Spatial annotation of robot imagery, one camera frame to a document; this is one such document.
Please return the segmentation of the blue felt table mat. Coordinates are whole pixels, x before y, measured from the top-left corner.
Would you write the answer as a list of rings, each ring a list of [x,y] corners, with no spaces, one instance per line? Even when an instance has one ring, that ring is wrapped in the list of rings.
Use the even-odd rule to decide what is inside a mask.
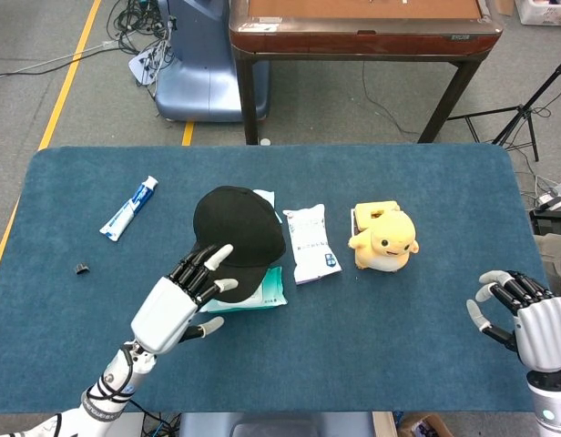
[[[117,242],[99,230],[148,176],[153,196]],[[288,303],[158,358],[138,401],[163,411],[522,411],[525,368],[480,334],[465,303],[491,269],[542,279],[509,155],[482,145],[60,147],[32,158],[0,265],[0,413],[77,406],[131,338],[158,279],[195,243],[219,186],[275,192],[279,210],[325,206],[342,271]],[[358,269],[351,209],[395,200],[420,250],[396,272]],[[90,271],[77,275],[75,266]]]

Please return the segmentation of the black equipment case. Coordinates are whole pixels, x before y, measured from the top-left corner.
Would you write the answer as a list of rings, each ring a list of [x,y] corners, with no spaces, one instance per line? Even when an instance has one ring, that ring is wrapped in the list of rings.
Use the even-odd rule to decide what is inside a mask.
[[[561,211],[538,211],[533,209],[529,212],[529,218],[535,235],[561,235]]]

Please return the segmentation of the yellow foam block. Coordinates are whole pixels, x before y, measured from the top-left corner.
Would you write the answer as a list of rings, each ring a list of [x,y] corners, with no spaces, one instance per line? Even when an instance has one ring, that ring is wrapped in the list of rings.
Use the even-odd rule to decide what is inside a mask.
[[[357,229],[364,231],[383,214],[399,210],[400,206],[395,200],[358,203],[353,210]]]

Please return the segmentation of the yellow plush dinosaur toy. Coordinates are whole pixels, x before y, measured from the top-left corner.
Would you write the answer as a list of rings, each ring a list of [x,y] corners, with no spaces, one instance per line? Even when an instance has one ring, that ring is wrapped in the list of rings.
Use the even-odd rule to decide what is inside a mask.
[[[354,251],[358,269],[393,273],[404,268],[420,250],[413,221],[403,211],[384,212],[365,226],[356,224],[356,228],[348,247]]]

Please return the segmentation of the light blue plastic pack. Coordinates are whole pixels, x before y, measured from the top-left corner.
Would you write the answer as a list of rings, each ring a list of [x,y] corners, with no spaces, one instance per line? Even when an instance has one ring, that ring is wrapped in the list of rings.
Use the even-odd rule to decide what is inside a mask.
[[[275,208],[275,192],[255,188],[252,190],[258,211],[268,220],[275,219],[279,225],[282,224],[280,214]]]

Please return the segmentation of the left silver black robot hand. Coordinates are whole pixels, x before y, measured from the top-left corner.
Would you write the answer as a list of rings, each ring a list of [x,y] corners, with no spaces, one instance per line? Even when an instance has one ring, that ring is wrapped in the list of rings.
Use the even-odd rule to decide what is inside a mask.
[[[215,278],[232,251],[230,244],[194,250],[158,280],[130,324],[138,346],[154,355],[167,353],[179,343],[201,308],[238,287],[236,279]]]

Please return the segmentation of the black baseball cap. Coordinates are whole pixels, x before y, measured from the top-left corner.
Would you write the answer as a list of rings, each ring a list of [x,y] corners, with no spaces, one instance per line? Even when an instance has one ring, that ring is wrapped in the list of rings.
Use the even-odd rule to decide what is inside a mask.
[[[233,251],[210,279],[235,279],[238,287],[216,300],[239,303],[252,296],[270,265],[285,253],[281,224],[269,201],[249,188],[220,186],[197,204],[194,250],[230,244]]]

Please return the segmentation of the green wet wipes pack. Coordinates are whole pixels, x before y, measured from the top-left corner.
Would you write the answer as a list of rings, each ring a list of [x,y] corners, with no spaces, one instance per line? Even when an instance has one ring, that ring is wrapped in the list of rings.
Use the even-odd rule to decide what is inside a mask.
[[[259,287],[247,299],[236,303],[212,300],[200,312],[225,313],[242,310],[266,310],[287,303],[288,301],[283,294],[282,267],[275,267],[267,270]]]

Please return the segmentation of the brown mahjong table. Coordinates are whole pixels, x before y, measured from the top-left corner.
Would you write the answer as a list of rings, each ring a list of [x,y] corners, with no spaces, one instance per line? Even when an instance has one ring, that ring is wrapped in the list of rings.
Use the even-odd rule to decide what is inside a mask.
[[[255,63],[340,60],[455,66],[419,137],[432,143],[502,33],[495,0],[229,0],[245,141],[260,141]]]

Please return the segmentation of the white blue tissue pouch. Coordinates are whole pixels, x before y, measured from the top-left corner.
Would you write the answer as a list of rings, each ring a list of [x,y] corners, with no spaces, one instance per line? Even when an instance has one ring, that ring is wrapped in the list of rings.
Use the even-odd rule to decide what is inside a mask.
[[[329,245],[323,204],[297,210],[285,209],[282,213],[289,228],[295,261],[293,276],[297,285],[342,271]]]

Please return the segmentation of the blue grey machine base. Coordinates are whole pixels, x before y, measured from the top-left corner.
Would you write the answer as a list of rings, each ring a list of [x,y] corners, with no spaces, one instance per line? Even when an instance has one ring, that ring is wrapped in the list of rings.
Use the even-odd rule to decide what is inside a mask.
[[[243,120],[230,44],[231,0],[158,0],[171,19],[171,63],[158,74],[155,102],[166,119],[239,123]]]

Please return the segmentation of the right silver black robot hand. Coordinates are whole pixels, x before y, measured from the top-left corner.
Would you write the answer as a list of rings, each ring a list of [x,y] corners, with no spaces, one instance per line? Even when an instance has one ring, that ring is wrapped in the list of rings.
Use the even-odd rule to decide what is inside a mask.
[[[561,371],[561,296],[515,270],[489,270],[479,277],[479,283],[475,297],[465,303],[478,331],[515,352],[531,371]],[[511,314],[511,331],[482,313],[479,305],[491,299]]]

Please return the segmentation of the khaki trouser leg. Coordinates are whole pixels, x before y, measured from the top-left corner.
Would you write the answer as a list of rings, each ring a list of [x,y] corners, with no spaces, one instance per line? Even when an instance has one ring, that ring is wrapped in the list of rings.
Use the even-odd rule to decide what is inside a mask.
[[[561,291],[561,235],[535,236],[535,243],[550,284]]]

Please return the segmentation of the white storage box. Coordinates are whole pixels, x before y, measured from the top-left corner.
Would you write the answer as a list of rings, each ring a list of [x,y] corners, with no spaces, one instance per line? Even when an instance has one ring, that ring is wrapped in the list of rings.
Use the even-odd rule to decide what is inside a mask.
[[[515,0],[522,25],[561,26],[561,0]]]

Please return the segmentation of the white power strip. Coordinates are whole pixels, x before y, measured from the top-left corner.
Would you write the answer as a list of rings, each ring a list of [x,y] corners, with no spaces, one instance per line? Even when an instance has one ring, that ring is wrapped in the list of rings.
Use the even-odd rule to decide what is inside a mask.
[[[555,187],[550,188],[544,195],[540,196],[537,200],[535,210],[555,211],[561,208],[561,183]]]

